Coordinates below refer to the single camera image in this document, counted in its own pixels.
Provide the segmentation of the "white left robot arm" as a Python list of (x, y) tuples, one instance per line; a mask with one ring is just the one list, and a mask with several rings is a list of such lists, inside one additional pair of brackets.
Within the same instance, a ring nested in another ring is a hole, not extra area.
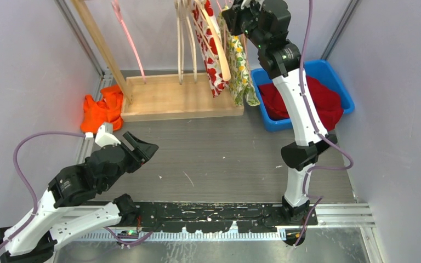
[(53, 254), (92, 230), (132, 226), (139, 212), (128, 194), (100, 209), (72, 220), (64, 215), (108, 191), (124, 174), (137, 171), (158, 150), (156, 144), (130, 132), (123, 140), (109, 132), (95, 136), (99, 149), (80, 164), (63, 168), (48, 184), (41, 198), (31, 191), (32, 209), (14, 226), (0, 228), (1, 262), (45, 262)]

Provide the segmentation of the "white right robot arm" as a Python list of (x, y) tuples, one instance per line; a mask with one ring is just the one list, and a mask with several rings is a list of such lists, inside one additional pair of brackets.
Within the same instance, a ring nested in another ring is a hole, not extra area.
[(280, 209), (296, 225), (309, 210), (309, 175), (320, 154), (335, 144), (323, 126), (310, 94), (303, 56), (287, 38), (291, 13), (285, 1), (234, 1), (222, 14), (233, 36), (244, 35), (258, 49), (258, 60), (279, 92), (292, 122), (295, 141), (281, 148), (288, 166)]

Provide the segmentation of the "dark red cloth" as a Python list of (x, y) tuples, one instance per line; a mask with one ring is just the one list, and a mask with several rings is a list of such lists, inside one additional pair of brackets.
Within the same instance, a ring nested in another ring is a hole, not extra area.
[[(340, 96), (313, 77), (307, 76), (306, 83), (323, 126), (328, 131), (335, 129), (344, 112)], [(272, 83), (260, 85), (258, 89), (271, 120), (289, 118), (282, 97)]]

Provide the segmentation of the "lemon print skirt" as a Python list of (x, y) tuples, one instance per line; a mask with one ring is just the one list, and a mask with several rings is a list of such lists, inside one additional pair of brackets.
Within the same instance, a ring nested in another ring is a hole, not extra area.
[(218, 26), (221, 32), (221, 42), (227, 63), (230, 70), (231, 79), (226, 87), (230, 92), (236, 106), (247, 104), (249, 106), (258, 106), (260, 101), (255, 92), (255, 86), (250, 76), (249, 63), (247, 61), (246, 46), (239, 36), (230, 34), (223, 12), (228, 10), (225, 5), (217, 18)]

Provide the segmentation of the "red poppy print cloth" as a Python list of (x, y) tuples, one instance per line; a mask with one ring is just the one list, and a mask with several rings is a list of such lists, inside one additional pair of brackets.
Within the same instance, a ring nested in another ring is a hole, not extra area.
[[(202, 1), (202, 3), (204, 4), (204, 7), (221, 40), (220, 29), (214, 16), (214, 11), (210, 1)], [(216, 98), (220, 95), (221, 92), (224, 91), (228, 85), (228, 82), (224, 81), (222, 78), (219, 57), (211, 30), (196, 3), (192, 1), (191, 4), (191, 12), (193, 21), (195, 23), (196, 37), (198, 45), (200, 46), (201, 56), (208, 76), (210, 91), (213, 97)]]

